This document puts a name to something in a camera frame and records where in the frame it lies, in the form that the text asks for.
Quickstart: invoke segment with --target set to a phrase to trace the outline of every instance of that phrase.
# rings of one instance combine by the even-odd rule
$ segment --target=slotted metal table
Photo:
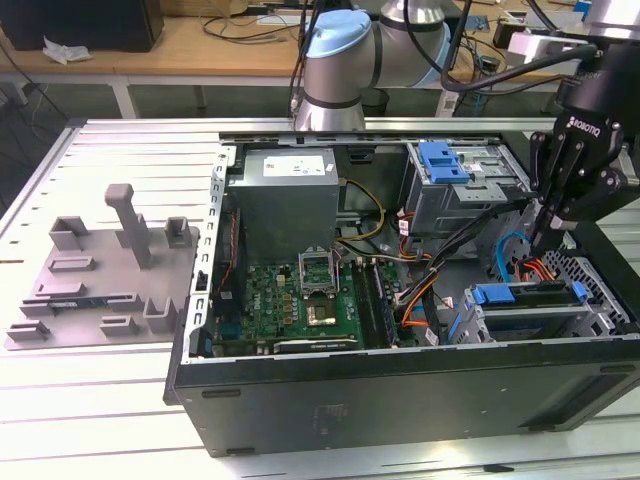
[[[384,119],[368,127],[532,132],[551,122]],[[0,221],[0,327],[21,318],[20,300],[51,249],[47,232],[55,217],[81,215],[90,229],[114,228],[104,190],[129,182],[150,226],[168,216],[199,226],[218,132],[288,129],[278,119],[89,121],[67,128]],[[636,271],[639,208],[601,222]],[[500,479],[640,476],[639,390],[573,432],[214,460],[184,410],[162,401],[170,350],[169,343],[0,348],[0,478],[465,478],[490,475],[487,465],[514,469]]]

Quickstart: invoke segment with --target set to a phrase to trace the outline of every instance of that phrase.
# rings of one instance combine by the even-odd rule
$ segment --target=motherboard
[[[216,355],[268,355],[284,348],[304,353],[334,341],[328,350],[389,347],[396,338],[390,305],[400,289],[395,265],[382,262],[374,270],[338,261],[331,272],[328,267],[326,262],[249,266],[239,321],[220,318],[215,324]],[[314,285],[335,287],[311,291]],[[373,292],[378,304],[370,298]]]

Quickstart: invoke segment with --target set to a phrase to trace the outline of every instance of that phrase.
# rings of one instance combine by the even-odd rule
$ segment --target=gray power supply
[[[329,148],[249,150],[227,194],[243,212],[250,263],[297,262],[308,248],[331,250],[338,174]]]

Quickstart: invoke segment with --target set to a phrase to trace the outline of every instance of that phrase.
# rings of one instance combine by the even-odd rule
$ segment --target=wooden desk
[[[548,6],[546,0],[542,6]],[[491,43],[497,18],[504,9],[522,10],[521,0],[505,0],[500,5],[474,4],[473,15],[487,15],[491,32],[475,32],[470,35]],[[570,9],[555,4],[549,9]],[[213,24],[214,31],[220,31]],[[229,25],[225,35],[251,35],[274,29],[274,26]],[[291,29],[297,35],[297,29]],[[206,35],[197,18],[166,18],[161,38],[149,53],[127,53],[115,51],[92,51],[93,58],[79,63],[60,65],[40,51],[18,52],[10,42],[0,37],[16,63],[34,81],[40,83],[107,84],[114,91],[123,118],[137,118],[138,113],[129,93],[130,85],[191,85],[196,87],[198,106],[205,105],[202,86],[206,85],[251,85],[285,86],[297,57],[297,42],[287,32],[277,34],[283,41],[263,45],[239,45]],[[495,52],[479,45],[479,52],[496,56]],[[473,72],[473,61],[468,54],[459,55],[453,75],[468,81]],[[529,82],[547,76],[547,73],[532,73],[516,79],[516,83]],[[15,71],[4,55],[0,55],[0,82],[3,88],[14,94],[14,98],[26,102],[20,88],[24,78]],[[441,89],[439,83],[429,88]]]

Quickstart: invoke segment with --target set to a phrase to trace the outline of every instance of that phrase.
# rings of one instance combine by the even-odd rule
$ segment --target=table leg
[[[118,102],[118,107],[120,107],[122,118],[140,118],[138,108],[131,97],[131,92],[129,92],[129,85],[118,82],[111,84],[111,88],[113,88],[113,94]]]
[[[196,107],[207,108],[207,96],[204,93],[204,87],[202,85],[195,85],[193,87],[193,93],[196,96]]]
[[[22,85],[19,83],[0,83],[2,92],[6,93],[9,98],[13,99],[18,105],[26,105],[29,103],[26,95],[22,91]]]
[[[436,110],[436,117],[453,117],[456,111],[456,105],[458,104],[458,98],[460,94],[456,92],[448,92],[443,90],[440,94],[440,100],[438,101],[438,109]]]

